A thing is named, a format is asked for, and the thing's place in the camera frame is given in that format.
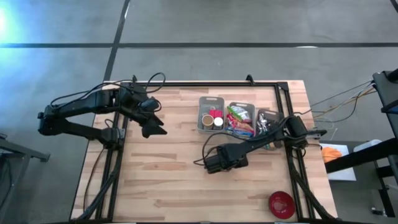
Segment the black cable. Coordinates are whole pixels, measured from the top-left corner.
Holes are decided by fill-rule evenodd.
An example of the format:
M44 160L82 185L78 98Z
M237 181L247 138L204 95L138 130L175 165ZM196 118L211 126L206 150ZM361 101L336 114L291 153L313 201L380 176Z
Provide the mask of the black cable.
M214 134L210 135L210 136L207 138L207 140L205 141L205 143L203 144L203 147L202 147L202 149L201 149L201 158L202 158L202 160L203 160L204 166L206 166L206 160L205 160L205 159L206 159L206 157L205 157L205 148L206 148L206 145L207 145L207 143L210 141L210 139L211 139L213 136L216 136L216 135L219 135L219 134L224 134L224 135L231 136L231 137L234 137L234 138L239 139L239 140L246 141L246 139L244 139L244 138L240 138L240 137L237 137L237 136L235 136L235 135L233 135L233 134L229 134L229 133L222 133L222 132L219 132L219 133L214 133Z
M209 154L210 154L214 149L216 149L217 147L218 147L218 146L211 147L211 148L209 149L209 151L207 152L207 154L206 154L205 157L203 157L203 158L201 158L201 159L197 159L197 160L193 161L193 163L196 164L196 165L199 165L199 166L204 166L204 164L200 164L200 163L198 163L198 162L204 161L204 160L209 156Z
M362 83L362 84L360 84L360 85L357 85L356 87L352 87L352 88L350 88L349 90L343 91L343 92L341 92L341 93L339 93L339 94L336 94L336 95L334 95L334 96L331 96L331 97L329 97L329 98L326 98L326 99L324 99L324 100L322 100L322 101L319 101L318 103L314 103L314 104L310 105L310 107L311 107L311 106L318 105L318 104L320 104L320 103L323 103L323 102L325 102L326 100L330 100L330 99L332 99L332 98L334 98L334 97L336 97L336 96L340 96L341 94L344 94L344 93L346 93L346 92L349 92L349 91L351 91L351 90L354 90L354 89L356 89L356 88L358 88L358 87L360 87L360 86L366 85L366 84L368 84L368 83L370 83L370 82L371 82L371 81L368 81L368 82Z
M8 196L8 194L10 193L11 188L12 188L12 185L13 185L13 183L12 183L12 172L11 172L11 164L10 164L10 161L9 161L8 159L6 159L6 163L7 163L7 165L8 165L8 176L9 176L9 180L10 180L10 186L8 187L6 196L4 196L4 198L3 198L3 200L2 200L2 202L1 202L1 204L0 204L0 210L2 209L2 206L4 205L4 203L6 202L7 196Z
M308 143L308 145L319 146L321 150L323 149L323 147L320 144Z
M336 95L334 95L334 96L331 96L331 97L326 98L326 99L324 99L324 100L321 100L321 101L319 101L319 102L317 102L317 103L314 103L314 104L310 105L310 108L313 107L313 106L315 106L315 105L318 105L318 104L320 104L320 103L323 103L323 102L325 102L326 100L330 100L330 99L332 99L332 98L334 98L334 97L336 97L336 96L340 96L341 94L347 93L347 92L349 92L349 91L351 91L351 90L354 90L354 89L356 89L356 88L358 88L358 87L360 87L360 86L363 86L363 85L365 85L365 84L368 84L368 83L370 83L370 82L372 82L372 81L368 81L368 82L362 83L362 84L360 84L360 85L357 85L357 86L355 86L355 87L350 88L349 90L342 91L341 93L338 93L338 94L336 94ZM309 109L308 111L306 111L306 112L304 112L304 113L294 112L293 114L305 115L306 113L310 112L311 110L312 110L312 109ZM323 113L323 111L313 111L313 112L314 112L314 113Z
M105 119L104 122L105 122L105 125L106 125L108 128L111 128L111 126L108 124L108 122L113 123L112 120L110 120L110 119ZM119 128L117 128L117 129L118 129L118 133L119 133L119 138L121 138L120 129L119 129ZM83 211L86 211L86 196L87 196L88 188L89 188L90 183L91 183L91 179L93 178L93 175L94 175L96 166L97 166L98 161L100 160L100 157L101 157L102 153L104 152L104 150L105 150L105 148L102 148L101 152L99 153L97 159L95 160L94 166L93 166L93 168L92 168L92 170L91 170L90 177L88 178L88 183L87 183L87 186L86 186L85 195L84 195L84 197L83 197Z
M298 150L304 150L303 158L304 158L304 156L305 156L306 153L307 153L307 150L306 150L306 149L303 149L303 148L295 149L295 150L296 150L296 153L297 153Z
M8 137L7 134L0 133L0 139L6 139Z
M159 112L162 109L162 103L159 100L156 100L156 99L155 99L155 101L159 104L159 109L154 110L154 113Z
M337 123L337 122L340 122L340 121L345 121L345 120L347 120L348 118L350 118L350 117L354 114L355 109L356 109L356 104L357 104L357 102L358 102L358 98L359 98L359 96L360 96L361 93L359 93L359 94L356 96L354 108L353 108L351 114L349 114L347 117L345 117L345 118L343 118L343 119L339 119L339 120L337 120L337 121L317 121L317 122L323 122L323 123Z
M99 90L100 88L102 88L102 87L104 87L104 86L107 86L107 85L116 85L116 86L119 86L119 87L121 87L121 88L125 88L125 89L128 90L128 91L131 91L130 88L128 88L128 87L126 87L126 86L122 86L122 85L120 85L120 84L117 84L118 82L123 82L123 80L116 81L116 82L111 82L111 83L101 83L101 84L96 85L94 88L92 88L92 89L90 89L90 90L88 90L88 91L81 91L81 92L78 92L78 93L69 94L69 95L67 95L67 96L58 97L58 98L54 99L53 101L51 101L50 106L51 106L51 108L53 108L53 109L58 109L58 110L59 110L59 109L65 107L65 106L68 106L68 105L70 105L70 104L72 104L72 103L74 103L74 102L76 102L76 101L78 101L78 100L83 99L84 97L88 96L90 93L94 92L95 90ZM68 103L64 103L64 104L62 104L62 105L60 105L60 106L54 106L54 105L53 105L54 102L57 101L57 100L60 100L60 99L62 99L62 98L66 98L66 97L69 97L69 96L74 96L74 95L82 94L82 93L85 93L85 94L84 94L83 96L77 98L77 99L74 99L74 100L69 101Z
M92 201L91 205L81 214L77 219L87 219L92 216L95 209L97 208L100 200L105 196L106 192L108 191L111 184L114 182L116 177L118 176L118 172L120 171L121 164L116 164L113 171L110 173L109 178L104 183L103 187L99 190L97 196Z
M158 75L162 75L163 76L163 82L160 84L160 86L157 89L151 90L151 91L146 91L145 93L154 93L156 91L159 91L163 87L164 83L166 82L166 76L165 76L165 74L163 72L158 72L158 73L156 73L155 75L153 75L153 76L151 76L149 78L149 80L147 82L147 85L145 86L145 90L147 90L147 88L148 88L148 86L150 84L150 81L152 81L152 79L155 78Z
M119 86L119 87L121 87L121 88L125 88L125 89L127 89L128 91L130 91L130 92L134 92L134 93L144 93L144 94L154 93L154 92L156 92L156 91L159 91L159 90L164 86L164 83L166 82L166 76L165 76L164 73L159 72L159 73L156 73L155 75L151 76L151 77L149 78L149 80L148 80L146 86L145 86L145 89L147 89L147 87L148 87L149 84L150 84L150 81L152 81L152 79L155 78L155 77L158 76L158 75L162 75L164 79L163 79L163 82L160 84L160 86L159 86L157 89L155 89L155 90L151 90L151 91L146 91L146 90L145 90L145 91L137 91L137 90L134 90L134 89L132 89L132 88L129 88L129 87L126 87L126 86L122 86L122 85L118 84L119 82L131 82L131 80L119 80L119 81L115 81L115 82L100 83L100 84L96 85L94 88L92 88L91 90L86 90L86 91L81 91L81 92L78 92L78 93L72 93L72 94L69 94L69 95L60 96L60 97L54 99L53 101L51 101L50 106L51 106L51 108L53 108L53 109L55 109L55 108L56 108L56 109L63 108L63 107L65 107L65 106L67 106L67 105L70 105L71 103L74 103L74 102L76 102L76 101L78 101L78 100L83 99L84 97L86 97L86 96L88 96L90 93L92 93L93 91L98 90L98 89L100 89L100 88L102 88L102 87L104 87L104 86L107 86L107 85L116 85L116 86ZM60 100L60 99L67 98L67 97L70 97L70 96L79 95L79 94L82 94L82 93L85 93L85 94L84 94L83 96L81 96L81 97L75 99L75 100L71 100L71 101L69 101L68 103L62 104L62 105L59 106L59 107L56 107L56 106L54 105L54 103L55 103L56 101Z
M94 166L93 166L93 169L91 170L90 177L88 178L88 182L87 182L87 186L86 186L86 190L85 190L85 196L83 197L83 211L86 210L86 198L87 198L88 188L89 188L90 183L91 183L91 179L93 178L93 175L94 175L95 169L97 167L98 161L100 161L101 155L102 155L104 150L105 150L105 148L102 148L101 152L99 153L97 159L94 162Z

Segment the black metal frame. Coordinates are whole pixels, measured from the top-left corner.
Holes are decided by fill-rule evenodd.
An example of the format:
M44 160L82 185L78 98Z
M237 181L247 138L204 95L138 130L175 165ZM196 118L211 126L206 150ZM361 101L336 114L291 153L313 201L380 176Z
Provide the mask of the black metal frame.
M20 146L18 144L14 144L12 142L7 141L6 139L0 138L0 149L5 151L9 151L10 153L2 154L6 159L20 159L21 163L18 165L18 171L16 172L15 177L12 180L11 189L8 194L6 194L6 198L3 204L3 207L0 209L0 223L2 223L4 216L6 215L8 206L11 202L11 198L14 196L14 192L16 191L19 183L24 177L27 166L29 165L30 158L40 159L41 162L47 162L49 160L50 154L45 154L42 152L38 152L33 149L29 149L24 146Z
M145 82L138 82L140 85L146 85ZM149 86L159 86L159 82L152 82L149 84ZM271 87L274 88L275 90L275 97L277 101L277 106L278 110L280 113L284 113L283 109L283 104L282 104L282 98L280 95L280 91L284 92L285 98L286 98L286 106L287 106L287 112L288 114L293 114L293 107L292 107L292 102L290 99L290 93L289 93L289 86L287 82L254 82L252 77L248 75L246 81L241 81L241 82L166 82L164 86L178 86L178 87L196 87L196 86L223 86L223 87L233 87L233 86L256 86L256 87ZM119 116L120 114L115 113L114 115L114 126L118 126L118 121L119 121ZM124 129L127 129L127 124L128 124L128 119L124 118L123 120L123 127ZM122 156L123 156L123 149L124 149L124 142L121 150L118 151L117 154L117 159L116 159L116 164L121 163ZM303 210L302 210L302 205L300 201L300 194L299 194L299 189L297 187L297 182L295 179L292 177L292 170L295 169L293 168L293 155L292 152L293 150L290 147L285 147L286 151L286 156L287 156L287 165L289 167L289 174L290 174L290 181L292 183L292 193L293 193L293 198L295 202L295 208L296 208L296 215L297 215L297 222L304 222L304 223L341 223L341 224L360 224L358 222L345 222L342 220L321 220L315 218L315 212L313 210L313 205L311 204L309 198L305 196L306 199L306 204L307 204L307 209L308 209L308 218L303 217ZM108 161L111 161L113 156L112 152L108 152L106 156L106 163L104 167L104 172L103 172L103 182L108 178L108 174L111 168L111 164ZM303 160L303 155L301 151L297 151L297 158L298 160L298 171L300 172L301 178L303 182L308 185L308 179L307 179L307 173L305 170L305 165L304 165L304 160ZM70 223L111 223L113 222L113 212L114 212L114 206L116 203L116 196L117 196L117 190L118 190L118 181L119 181L119 176L115 179L113 182L113 187L111 190L111 200L109 201L109 209L108 209L108 214L106 218L103 218L103 201L100 203L100 207L96 211L95 219L93 220L70 220Z
M252 77L248 75L248 78L246 79L247 81L241 81L241 82L165 82L164 86L189 86L189 87L196 87L196 86L224 86L224 87L232 87L232 86L262 86L262 87L271 87L275 90L275 95L276 95L276 101L277 101L277 106L278 110L280 113L284 113L283 105L282 105L282 98L280 96L280 91L282 90L284 92L284 95L286 97L286 102L287 102L287 110L288 114L292 115L293 114L293 107L292 107L292 102L290 100L290 93L289 93L289 86L287 82L254 82ZM138 82L141 85L146 85L146 82ZM149 84L149 86L159 86L160 83L152 82ZM113 120L113 128L118 127L118 121L119 121L120 114L115 113L114 115L114 120ZM127 124L128 124L128 119L125 117L123 120L123 129L127 129ZM118 150L117 154L117 161L121 163L121 159L123 156L123 149L124 149L124 141L122 144L122 148ZM286 155L287 155L287 160L293 161L293 156L292 156L292 149L289 147L286 147ZM106 160L105 160L105 167L103 171L103 178L102 178L102 184L108 179L109 176L109 171L111 169L111 160L113 156L113 151L108 151L106 155ZM307 173L305 170L304 166L304 160L302 157L301 151L298 151L297 153L297 159L298 159L298 164L299 164L299 172L303 178L303 181L308 184L308 179L307 179ZM288 162L289 170L292 170L291 164L293 162ZM112 221L113 219L113 212L114 212L114 206L116 203L116 194L118 190L118 181L119 177L116 178L116 180L113 183L112 190L111 190L111 200L109 201L109 208L108 208L108 214L106 218L102 218L103 214L103 200L100 202L96 215L95 215L95 220L98 220L99 222L103 221ZM294 181L294 179L290 176L290 181L292 183L292 192L293 192L293 198L295 201L295 208L296 208L296 214L298 220L301 220L303 218L303 211L301 207L301 201L300 201L300 194L299 190L297 188L297 183ZM315 218L315 214L313 211L313 207L309 201L309 199L306 197L306 203L307 203L307 208L308 208L308 214L310 215L310 218Z
M398 83L393 83L389 80L388 75L391 73L395 73L394 76L397 74L398 70L394 72L387 72L384 71L382 73L375 73L373 74L373 82L375 84L375 89L379 93L381 102L385 109L390 109L398 102L396 100L396 93ZM393 133L395 135L394 138L388 139L386 141L380 142L377 145L367 147L358 152L354 152L348 154L347 156L340 157L338 159L332 160L325 164L326 171L336 172L339 170L347 169L350 167L358 166L360 164L364 164L367 162L374 162L376 166L376 174L379 178L381 183L381 189L379 189L379 195L382 200L385 214L388 217L395 217L394 209L392 207L390 198L387 193L387 187L384 184L383 178L394 176L396 182L398 183L398 167L397 167L397 159L398 159L398 135L396 131L396 114L387 113L388 120L392 127ZM379 167L377 164L378 159L387 158L390 165L385 167Z

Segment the butcher block tabletop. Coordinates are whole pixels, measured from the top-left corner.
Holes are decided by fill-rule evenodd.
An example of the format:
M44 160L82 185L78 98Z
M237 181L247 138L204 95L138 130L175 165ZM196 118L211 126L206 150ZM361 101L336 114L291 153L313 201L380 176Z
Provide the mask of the butcher block tabletop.
M300 80L287 82L293 110L295 112L309 110L304 82ZM281 94L284 111L287 113L285 96L283 92ZM273 87L163 87L149 96L154 96L162 103L162 110L156 115L164 122L163 128L168 133L146 139L142 137L141 127L137 123L132 121L128 124L114 208L114 222L281 221L269 210L268 198L279 190L292 196L284 148L275 151L258 149L248 154L247 167L233 169L230 172L208 174L202 166L193 164L194 160L201 158L201 149L208 137L197 131L198 102L201 96L222 97L225 106L235 101L254 104L256 110L268 108L277 111ZM113 114L98 114L95 116L93 126L106 128L105 119L113 119L113 116ZM302 118L307 129L313 128L311 113L303 115ZM209 142L207 149L229 141L226 136L215 136ZM86 185L101 150L102 145L98 141L90 141L71 218L83 213ZM91 203L100 189L105 157L106 150L102 153L95 169L86 206ZM336 217L336 208L319 147L314 145L307 147L304 161L311 191L326 210ZM109 198L110 190L104 203L105 216ZM304 217L308 217L301 190L300 198ZM294 215L284 221L296 220L297 217Z

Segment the concrete floor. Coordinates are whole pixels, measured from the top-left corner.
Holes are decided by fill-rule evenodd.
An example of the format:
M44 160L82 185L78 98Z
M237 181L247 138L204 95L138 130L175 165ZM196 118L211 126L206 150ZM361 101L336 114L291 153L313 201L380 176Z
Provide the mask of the concrete floor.
M0 42L112 43L123 3L0 0ZM121 42L396 42L397 21L389 0L133 0ZM52 99L102 82L110 52L0 49L0 133L52 155L46 164L32 160L8 223L68 220L88 142L66 134L41 136L36 116ZM132 74L147 80L155 72L164 72L168 80L242 80L250 73L256 80L304 80L315 103L370 80L374 72L397 68L397 58L398 48L119 49L111 80ZM355 92L314 109L334 106ZM360 99L354 115L336 124L333 140L393 137L380 107L376 94ZM330 119L351 110L352 105L345 106ZM91 125L93 118L73 120ZM336 198L342 190L332 185ZM367 206L344 212L358 204L337 200L339 217L368 222Z

